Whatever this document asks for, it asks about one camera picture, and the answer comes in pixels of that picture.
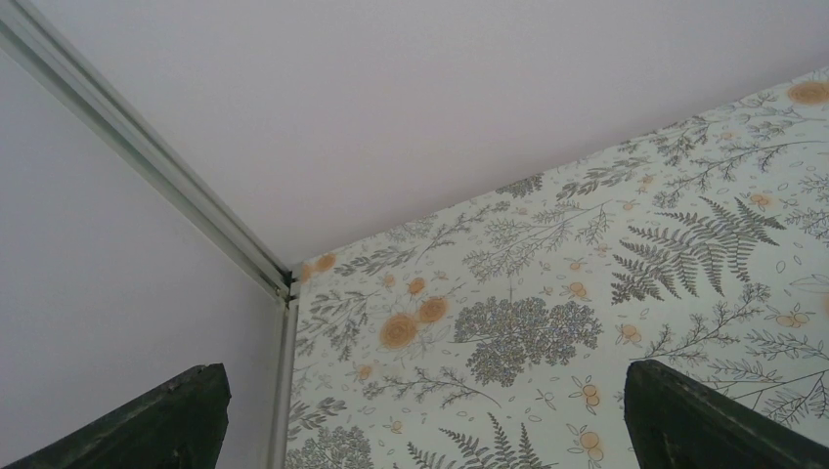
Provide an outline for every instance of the fern leaf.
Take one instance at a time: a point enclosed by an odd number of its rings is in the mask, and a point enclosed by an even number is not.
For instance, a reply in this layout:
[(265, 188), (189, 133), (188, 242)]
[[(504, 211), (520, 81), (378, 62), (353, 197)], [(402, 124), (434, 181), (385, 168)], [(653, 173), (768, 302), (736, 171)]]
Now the fern leaf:
[(724, 258), (723, 249), (720, 246), (712, 243), (703, 243), (694, 248), (694, 254), (699, 259), (703, 266), (705, 277), (714, 290), (720, 295), (722, 293), (722, 260)]
[(521, 468), (536, 468), (542, 465), (541, 460), (533, 449), (533, 444), (530, 442), (530, 436), (527, 434), (527, 427), (521, 424), (521, 444), (518, 447), (518, 460)]
[(738, 235), (736, 241), (729, 246), (728, 267), (742, 281), (751, 281), (748, 260), (755, 245), (751, 239)]
[(743, 224), (748, 228), (751, 233), (757, 237), (762, 242), (771, 244), (773, 246), (778, 245), (774, 242), (774, 239), (768, 236), (763, 230), (763, 227), (766, 228), (774, 228), (776, 230), (785, 230), (784, 227), (780, 222), (777, 221), (775, 217), (764, 217), (763, 215), (755, 212), (754, 210), (750, 209), (742, 200), (739, 198), (734, 197), (737, 201), (737, 211), (740, 212), (740, 218), (743, 221)]
[(676, 276), (679, 277), (679, 283), (682, 287), (694, 296), (697, 294), (697, 262), (696, 259), (684, 252), (680, 252), (673, 260), (674, 270)]
[(736, 215), (729, 212), (728, 210), (725, 210), (725, 208), (722, 205), (714, 202), (713, 200), (710, 200), (707, 197), (700, 198), (703, 199), (709, 207), (711, 207), (711, 210), (717, 216), (717, 219), (720, 221), (721, 226), (724, 229), (728, 229), (732, 233), (740, 232), (740, 219)]
[(457, 461), (451, 461), (446, 467), (444, 467), (443, 462), (446, 460), (446, 454), (441, 454), (436, 463), (436, 452), (417, 449), (412, 442), (407, 444), (407, 448), (409, 449), (409, 455), (414, 460), (414, 464), (417, 465), (417, 469), (452, 469), (458, 463)]
[(498, 420), (496, 420), (492, 413), (488, 412), (488, 414), (490, 416), (490, 420), (492, 420), (493, 428), (495, 429), (495, 457), (496, 462), (499, 464), (497, 467), (511, 467), (512, 463), (516, 459), (514, 455), (515, 451), (509, 444), (506, 432), (503, 430), (503, 427), (500, 425)]

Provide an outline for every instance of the plant illustration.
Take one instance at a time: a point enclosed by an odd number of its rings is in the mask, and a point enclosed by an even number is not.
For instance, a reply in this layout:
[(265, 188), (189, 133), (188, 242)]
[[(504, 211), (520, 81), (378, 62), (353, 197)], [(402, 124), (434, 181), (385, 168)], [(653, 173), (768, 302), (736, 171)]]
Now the plant illustration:
[(654, 196), (653, 204), (659, 208), (676, 208), (676, 203), (682, 197), (682, 191), (694, 189), (697, 192), (706, 192), (711, 188), (715, 177), (726, 182), (736, 181), (736, 169), (751, 157), (756, 159), (760, 172), (766, 173), (771, 161), (776, 156), (785, 153), (788, 147), (810, 144), (826, 144), (826, 142), (812, 140), (766, 146), (758, 143), (724, 145), (720, 147), (723, 153), (722, 158), (703, 157), (692, 160), (693, 165), (702, 170), (696, 174), (678, 176), (669, 181), (667, 186), (673, 190), (658, 192)]
[(576, 437), (573, 440), (573, 447), (568, 448), (567, 452), (585, 454), (588, 457), (588, 469), (601, 469), (600, 462), (604, 459), (604, 451), (598, 435), (595, 432), (589, 432), (587, 425), (582, 425), (582, 428), (577, 429), (568, 423), (567, 429)]
[(398, 225), (391, 230), (385, 232), (385, 236), (393, 242), (406, 242), (413, 239), (425, 239), (432, 231), (432, 226), (435, 224), (437, 215), (426, 215), (423, 218)]
[(823, 241), (829, 246), (829, 212), (824, 209), (814, 210), (807, 208), (806, 211), (796, 209), (786, 217), (788, 225), (797, 225), (798, 228), (809, 236)]
[(595, 408), (598, 407), (599, 403), (601, 402), (601, 396), (599, 395), (598, 388), (595, 384), (591, 384), (592, 376), (588, 375), (585, 378), (585, 381), (582, 382), (581, 379), (577, 378), (576, 376), (572, 376), (573, 383), (579, 388), (579, 391), (570, 394), (570, 398), (582, 398), (585, 400), (585, 409), (596, 415)]
[(368, 276), (375, 276), (380, 271), (405, 264), (412, 260), (417, 253), (418, 246), (401, 250), (395, 245), (390, 245), (375, 250), (370, 256), (358, 256), (349, 262), (334, 268), (335, 274), (349, 277), (357, 271)]
[(513, 198), (518, 197), (526, 197), (527, 195), (535, 192), (540, 191), (542, 189), (542, 176), (544, 174), (536, 174), (530, 176), (527, 179), (522, 179), (521, 181), (516, 181), (512, 184), (508, 184), (500, 189), (496, 189), (495, 193), (505, 193), (508, 192), (512, 194)]
[(601, 324), (588, 306), (570, 301), (546, 308), (541, 298), (514, 303), (490, 297), (464, 308), (455, 322), (455, 343), (475, 343), (466, 365), (475, 381), (511, 386), (524, 366), (567, 364), (576, 344), (595, 349)]
[(339, 352), (341, 362), (349, 360), (360, 328), (369, 321), (369, 299), (376, 293), (331, 290), (317, 294), (311, 301), (308, 317), (302, 319), (296, 330), (297, 356), (311, 355), (317, 339), (324, 336), (330, 340), (331, 348)]
[(732, 388), (741, 384), (771, 384), (780, 382), (782, 379), (777, 375), (776, 369), (766, 370), (759, 361), (751, 363), (746, 359), (741, 361), (716, 359), (708, 363), (708, 368), (714, 374), (704, 377), (693, 373), (687, 374), (726, 396)]
[(612, 188), (620, 183), (632, 181), (636, 177), (635, 170), (648, 165), (650, 159), (647, 156), (632, 156), (614, 161), (611, 166), (590, 168), (583, 182), (565, 184), (555, 198), (561, 200), (576, 194), (587, 195), (600, 187)]
[(766, 229), (785, 230), (774, 217), (763, 216), (735, 198), (737, 213), (726, 210), (720, 204), (700, 197), (714, 212), (713, 216), (697, 213), (659, 213), (678, 221), (687, 228), (641, 229), (630, 231), (647, 241), (620, 243), (638, 259), (628, 259), (617, 254), (613, 257), (628, 272), (613, 273), (619, 281), (613, 287), (613, 304), (624, 303), (632, 298), (644, 300), (648, 296), (663, 300), (662, 285), (676, 298), (681, 285), (693, 296), (697, 295), (697, 276), (700, 271), (711, 287), (720, 295), (722, 272), (726, 267), (738, 279), (750, 281), (748, 258), (758, 243), (778, 245), (766, 233)]
[(720, 122), (723, 120), (712, 120), (701, 115), (694, 115), (661, 130), (622, 142), (617, 150), (633, 154), (642, 142), (648, 142), (656, 146), (657, 153), (665, 158), (665, 164), (677, 166), (690, 157), (697, 147), (708, 143), (709, 128), (712, 124)]
[(295, 401), (290, 405), (287, 424), (287, 440), (296, 440), (297, 435), (303, 430), (316, 430), (329, 418), (345, 410), (345, 402), (337, 401), (334, 398), (325, 398), (317, 403), (314, 410), (306, 413), (309, 406), (302, 401)]
[(471, 232), (471, 228), (469, 227), (471, 224), (483, 223), (488, 215), (505, 212), (508, 209), (509, 202), (498, 202), (495, 205), (484, 205), (472, 215), (461, 213), (457, 218), (455, 218), (455, 222), (453, 224), (443, 224), (438, 227), (435, 235), (432, 237), (432, 242), (429, 243), (425, 249), (423, 249), (419, 256), (417, 256), (417, 260), (419, 261), (420, 258), (423, 257), (423, 254), (431, 251), (432, 249), (455, 244), (452, 239), (449, 239), (449, 236), (456, 235), (458, 233), (469, 233)]
[[(793, 333), (772, 334), (767, 330), (753, 330), (752, 333), (746, 335), (746, 340), (752, 343), (751, 346), (746, 346), (749, 355), (768, 361), (781, 356), (790, 360), (817, 358), (829, 361), (829, 356), (823, 352), (823, 341), (809, 344), (808, 337), (805, 335), (801, 339)], [(760, 406), (761, 414), (791, 428), (807, 416), (813, 415), (816, 418), (827, 416), (829, 391), (824, 382), (827, 372), (829, 368), (796, 378), (776, 380), (770, 386), (735, 396), (732, 399), (754, 397), (752, 409)]]
[(501, 275), (512, 277), (530, 266), (538, 251), (558, 250), (573, 235), (574, 220), (587, 214), (593, 217), (586, 226), (576, 229), (575, 240), (597, 244), (609, 229), (604, 210), (608, 201), (590, 208), (582, 208), (573, 201), (560, 202), (553, 209), (535, 214), (534, 223), (494, 220), (487, 225), (485, 234), (495, 249), (470, 252), (462, 262), (480, 282)]
[(807, 293), (829, 293), (829, 277), (823, 274), (812, 274), (810, 277), (798, 278), (789, 284)]
[(351, 427), (334, 431), (320, 428), (316, 439), (309, 438), (302, 448), (289, 449), (288, 469), (371, 469), (371, 447), (363, 430)]
[[(795, 111), (794, 107), (784, 107), (784, 108), (777, 108), (770, 106), (769, 103), (775, 103), (777, 101), (777, 96), (774, 92), (771, 91), (761, 91), (755, 94), (752, 97), (744, 98), (739, 100), (733, 104), (721, 106), (718, 110), (725, 110), (734, 112), (736, 110), (744, 110), (744, 112), (737, 114), (734, 119), (737, 122), (742, 124), (748, 124), (754, 118), (772, 118), (772, 117), (780, 117), (783, 120), (778, 122), (778, 125), (782, 126), (784, 129), (788, 129), (789, 127), (799, 124), (802, 122), (807, 121), (825, 121), (826, 119), (819, 118), (819, 117), (804, 117), (799, 112)], [(749, 130), (752, 131), (753, 127), (763, 127), (763, 124), (770, 124), (770, 121), (764, 121), (757, 126), (748, 126)], [(773, 136), (767, 136), (762, 133), (758, 134), (756, 131), (753, 132), (755, 138), (759, 138), (764, 140), (764, 137), (776, 137), (777, 135), (782, 134), (775, 134)]]
[(446, 454), (419, 449), (409, 442), (409, 455), (418, 469), (548, 469), (556, 464), (544, 463), (533, 449), (527, 427), (521, 424), (521, 439), (515, 448), (506, 432), (491, 413), (490, 421), (495, 431), (495, 443), (492, 447), (481, 445), (481, 439), (472, 435), (454, 432), (445, 428), (439, 429), (448, 436), (461, 451), (460, 458), (451, 458)]
[(821, 340), (817, 344), (809, 344), (808, 337), (805, 335), (803, 339), (799, 339), (791, 332), (772, 334), (767, 330), (758, 331), (754, 329), (752, 333), (746, 335), (746, 340), (753, 344), (753, 346), (746, 346), (749, 355), (752, 357), (762, 357), (772, 361), (782, 354), (790, 359), (798, 359), (803, 356), (804, 359), (818, 357), (829, 361), (829, 356), (823, 352), (823, 341)]
[(677, 341), (671, 327), (663, 324), (659, 339), (650, 343), (644, 356), (632, 360), (666, 358), (671, 363), (683, 361), (691, 366), (707, 362), (709, 357), (705, 346), (717, 344), (724, 347), (738, 343), (740, 339), (728, 334), (725, 327), (735, 322), (745, 322), (762, 313), (760, 304), (765, 303), (769, 296), (767, 286), (760, 283), (745, 284), (740, 301), (731, 307), (725, 302), (718, 302), (714, 306), (712, 319), (691, 314), (691, 329)]
[(441, 408), (446, 408), (462, 399), (472, 399), (477, 396), (486, 398), (492, 403), (501, 407), (495, 399), (487, 396), (481, 391), (466, 386), (466, 378), (458, 374), (458, 371), (448, 366), (441, 366), (440, 371), (434, 377), (429, 375), (428, 370), (420, 367), (414, 369), (416, 379), (407, 380), (398, 376), (384, 376), (383, 384), (376, 382), (369, 383), (363, 388), (363, 397), (369, 401), (391, 391), (395, 400), (405, 399), (412, 392), (414, 400), (422, 404), (429, 394), (448, 393), (443, 396)]
[(802, 193), (814, 193), (818, 202), (829, 202), (829, 174), (810, 174), (800, 181)]

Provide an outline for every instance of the floral wallpaper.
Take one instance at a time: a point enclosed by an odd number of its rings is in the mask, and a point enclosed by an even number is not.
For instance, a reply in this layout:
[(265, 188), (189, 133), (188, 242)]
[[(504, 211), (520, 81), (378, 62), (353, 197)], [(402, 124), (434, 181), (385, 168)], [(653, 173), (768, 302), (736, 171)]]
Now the floral wallpaper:
[(287, 467), (635, 468), (656, 359), (829, 445), (829, 68), (301, 274)]

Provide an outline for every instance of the branch illustration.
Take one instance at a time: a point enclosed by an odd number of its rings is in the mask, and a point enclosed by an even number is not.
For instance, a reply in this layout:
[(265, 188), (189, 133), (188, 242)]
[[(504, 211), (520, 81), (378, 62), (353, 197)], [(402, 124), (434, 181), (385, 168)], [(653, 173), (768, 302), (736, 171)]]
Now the branch illustration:
[(485, 217), (491, 213), (498, 213), (504, 212), (509, 209), (509, 202), (498, 202), (494, 206), (487, 204), (481, 207), (477, 212), (475, 212), (472, 216), (467, 216), (465, 213), (461, 213), (455, 219), (455, 223), (452, 225), (443, 224), (438, 227), (437, 233), (435, 236), (432, 237), (432, 242), (423, 249), (423, 252), (417, 256), (417, 260), (414, 261), (417, 263), (420, 261), (420, 258), (423, 257), (423, 254), (427, 253), (428, 251), (435, 249), (440, 246), (449, 246), (455, 244), (455, 242), (451, 239), (448, 239), (449, 236), (455, 235), (458, 233), (469, 233), (471, 228), (469, 227), (472, 223), (483, 223)]
[(395, 245), (375, 250), (371, 256), (358, 256), (351, 261), (334, 267), (334, 273), (349, 277), (362, 269), (363, 274), (374, 276), (383, 269), (397, 267), (409, 262), (416, 254), (417, 246), (401, 250)]
[(584, 177), (584, 182), (567, 183), (555, 196), (558, 200), (571, 198), (574, 195), (587, 195), (599, 187), (612, 188), (617, 184), (630, 181), (636, 177), (635, 169), (650, 165), (647, 156), (633, 156), (628, 159), (614, 161), (611, 166), (590, 168)]
[(714, 318), (708, 321), (701, 315), (692, 314), (691, 329), (674, 345), (674, 333), (667, 324), (659, 334), (656, 342), (651, 342), (643, 357), (635, 360), (665, 357), (671, 362), (684, 360), (691, 366), (708, 361), (704, 348), (709, 343), (722, 346), (734, 344), (739, 338), (726, 333), (723, 329), (734, 322), (744, 322), (758, 315), (763, 310), (758, 303), (765, 303), (770, 296), (769, 288), (760, 283), (743, 285), (740, 302), (728, 308), (728, 304), (719, 302), (714, 306)]
[(587, 244), (597, 242), (608, 229), (606, 200), (591, 208), (581, 208), (576, 203), (562, 203), (554, 210), (536, 214), (534, 220), (547, 224), (530, 224), (514, 220), (495, 220), (487, 226), (486, 234), (498, 249), (496, 251), (473, 251), (462, 262), (469, 267), (479, 282), (506, 274), (512, 277), (529, 266), (540, 249), (546, 252), (557, 250), (572, 234), (571, 222), (594, 210), (598, 215), (580, 231), (579, 240)]
[(348, 360), (351, 349), (357, 345), (360, 327), (369, 321), (369, 299), (377, 291), (366, 294), (331, 290), (328, 294), (318, 294), (311, 302), (310, 317), (303, 319), (297, 328), (297, 355), (311, 355), (317, 339), (324, 335), (330, 338), (331, 347), (339, 351), (339, 360)]
[(757, 155), (758, 168), (761, 172), (768, 172), (771, 160), (786, 151), (792, 145), (826, 144), (823, 141), (800, 141), (786, 144), (770, 145), (761, 147), (758, 144), (740, 145), (728, 144), (720, 147), (725, 157), (722, 159), (698, 158), (692, 161), (693, 164), (703, 168), (702, 171), (693, 176), (680, 176), (667, 183), (673, 191), (657, 193), (654, 197), (654, 205), (660, 208), (675, 208), (676, 202), (682, 197), (682, 191), (695, 189), (697, 192), (706, 192), (711, 188), (711, 179), (719, 172), (720, 178), (724, 181), (736, 181), (734, 171), (749, 157)]
[(385, 384), (377, 384), (376, 382), (369, 383), (363, 389), (363, 397), (372, 400), (387, 390), (394, 391), (394, 399), (401, 400), (406, 397), (409, 391), (414, 391), (414, 400), (422, 404), (426, 396), (429, 394), (441, 393), (450, 391), (448, 395), (443, 397), (441, 408), (446, 408), (452, 405), (455, 401), (461, 399), (472, 399), (475, 396), (481, 396), (489, 399), (498, 407), (501, 404), (495, 399), (484, 394), (481, 391), (472, 389), (466, 386), (466, 378), (458, 375), (458, 371), (454, 368), (441, 366), (440, 371), (436, 377), (429, 376), (429, 372), (423, 368), (416, 367), (414, 372), (417, 375), (416, 380), (408, 381), (397, 376), (384, 376)]

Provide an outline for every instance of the white trim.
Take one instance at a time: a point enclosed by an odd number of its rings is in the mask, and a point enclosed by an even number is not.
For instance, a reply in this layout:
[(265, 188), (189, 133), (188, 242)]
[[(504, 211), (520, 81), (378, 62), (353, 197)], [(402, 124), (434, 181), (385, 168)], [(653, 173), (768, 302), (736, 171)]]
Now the white trim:
[(299, 302), (288, 303), (282, 336), (282, 361), (277, 380), (277, 395), (274, 405), (274, 426), (272, 428), (268, 469), (282, 469), (287, 446), (287, 424), (290, 414), (290, 385), (293, 376), (293, 347), (296, 340), (296, 325), (299, 320)]
[(287, 269), (28, 0), (0, 3), (2, 47), (268, 291)]

